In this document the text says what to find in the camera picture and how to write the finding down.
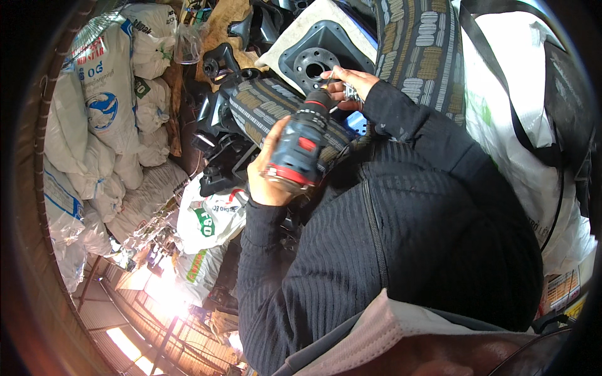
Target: green label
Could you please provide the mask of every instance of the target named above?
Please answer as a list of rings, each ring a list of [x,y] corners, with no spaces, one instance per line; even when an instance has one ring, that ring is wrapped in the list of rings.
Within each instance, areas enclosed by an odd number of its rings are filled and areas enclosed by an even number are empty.
[[[213,218],[203,208],[194,209],[200,223],[200,233],[205,237],[213,236],[216,232],[216,225],[213,223]]]
[[[144,98],[144,96],[147,95],[150,90],[151,88],[143,79],[140,77],[134,77],[134,91],[136,92],[138,99]]]
[[[205,258],[205,253],[207,253],[207,250],[201,250],[200,252],[198,252],[196,254],[196,256],[194,257],[194,260],[192,260],[192,266],[190,267],[190,270],[186,274],[186,279],[189,282],[194,283],[196,276],[199,275],[200,265],[203,263],[203,258]]]

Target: person's right hand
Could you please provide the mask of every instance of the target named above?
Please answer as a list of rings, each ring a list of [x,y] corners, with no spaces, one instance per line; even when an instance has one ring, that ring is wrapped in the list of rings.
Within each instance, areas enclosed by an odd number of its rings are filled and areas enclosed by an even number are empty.
[[[369,73],[359,72],[357,70],[343,69],[340,66],[334,66],[332,70],[335,72],[332,76],[333,79],[340,79],[343,82],[346,82],[353,87],[358,92],[358,96],[362,100],[366,100],[370,89],[374,86],[380,79],[376,76],[373,76]],[[320,75],[323,79],[328,79],[330,76],[330,70],[327,72],[323,72]],[[344,87],[343,82],[334,82],[333,84],[328,85],[328,92],[332,96],[333,100],[345,100],[345,95],[343,93]],[[340,102],[337,105],[338,108],[343,110],[352,110],[352,111],[361,111],[361,103],[355,102],[354,100],[348,100],[345,102]]]

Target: black strap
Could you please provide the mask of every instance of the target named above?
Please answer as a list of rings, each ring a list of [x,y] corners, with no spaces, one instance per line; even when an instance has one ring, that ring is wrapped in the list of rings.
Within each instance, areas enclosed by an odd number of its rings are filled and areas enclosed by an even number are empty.
[[[464,29],[468,38],[473,43],[474,48],[477,50],[491,73],[500,82],[506,94],[508,95],[508,101],[510,102],[510,114],[512,116],[512,127],[514,128],[514,134],[517,136],[518,142],[527,149],[531,154],[535,155],[543,164],[550,167],[560,166],[560,147],[557,143],[553,143],[547,147],[535,148],[529,140],[527,133],[523,128],[521,120],[518,118],[512,99],[510,98],[510,89],[508,88],[508,81],[506,75],[500,67],[487,38],[483,34],[483,31],[472,17],[472,13],[476,14],[489,14],[489,13],[506,13],[513,11],[524,11],[532,13],[535,16],[541,18],[544,22],[547,17],[536,8],[533,8],[529,4],[525,4],[521,1],[513,0],[462,0],[460,2],[460,26]]]

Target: white plastic bag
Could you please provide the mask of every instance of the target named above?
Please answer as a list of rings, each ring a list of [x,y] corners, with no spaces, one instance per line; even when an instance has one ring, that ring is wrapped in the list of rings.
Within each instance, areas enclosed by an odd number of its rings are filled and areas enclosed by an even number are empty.
[[[85,173],[88,115],[73,63],[61,70],[46,122],[44,154],[57,170]]]
[[[169,67],[178,20],[173,8],[159,4],[131,4],[123,11],[134,26],[134,74],[159,77]]]
[[[169,155],[167,146],[167,129],[160,127],[151,134],[140,134],[141,151],[138,161],[145,167],[154,167],[164,164]]]
[[[194,299],[189,302],[202,307],[216,285],[228,242],[195,254],[181,253],[176,261],[175,287]]]
[[[78,234],[85,229],[83,203],[67,176],[47,158],[44,158],[44,201],[50,237],[55,246],[75,242]]]
[[[88,146],[84,164],[87,172],[68,173],[67,177],[82,200],[90,200],[102,193],[102,181],[113,173],[115,152],[101,143],[96,136],[88,133]]]
[[[136,122],[142,133],[153,133],[169,120],[171,89],[162,78],[134,78]]]
[[[84,280],[85,262],[88,254],[79,241],[71,245],[55,248],[54,256],[57,258],[58,269],[63,277],[67,291],[71,294],[77,290],[78,284]]]
[[[127,190],[123,211],[107,223],[115,238],[123,244],[134,231],[145,226],[154,214],[188,182],[188,175],[172,161],[157,167],[146,167],[142,184]]]
[[[118,154],[138,152],[134,75],[130,60],[132,23],[122,16],[78,55],[88,128]]]
[[[135,190],[142,184],[142,167],[137,154],[121,154],[115,157],[113,171],[123,180],[125,188]]]
[[[246,223],[247,192],[236,187],[201,197],[202,176],[197,175],[184,189],[178,214],[178,234],[188,254],[223,244],[237,236]]]
[[[476,22],[506,75],[512,102],[527,136],[535,147],[549,146],[554,136],[544,109],[543,41],[547,27],[534,15],[521,12],[484,14]],[[491,155],[514,189],[542,246],[556,215],[559,173],[520,144],[512,126],[506,92],[464,30],[462,39],[467,131]],[[589,221],[580,218],[575,193],[573,177],[565,171],[560,214],[542,252],[545,274],[572,270],[574,262],[581,262],[595,248],[590,236],[579,235],[589,229]],[[564,262],[567,257],[572,262]]]
[[[89,201],[90,205],[98,211],[104,223],[110,222],[117,213],[123,210],[122,199],[125,196],[125,186],[117,174],[113,173],[100,184],[102,193]]]
[[[85,230],[79,234],[77,243],[80,243],[88,253],[100,256],[111,253],[107,228],[98,212],[87,203],[84,203],[84,225]]]

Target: white face mask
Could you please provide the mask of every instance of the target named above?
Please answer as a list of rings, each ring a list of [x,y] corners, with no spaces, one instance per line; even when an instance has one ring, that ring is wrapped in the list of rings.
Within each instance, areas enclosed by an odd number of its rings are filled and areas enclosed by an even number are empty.
[[[357,368],[378,358],[404,337],[491,333],[452,324],[425,308],[391,300],[386,295],[386,289],[383,289],[364,310],[347,337],[295,373],[295,376],[331,376]]]

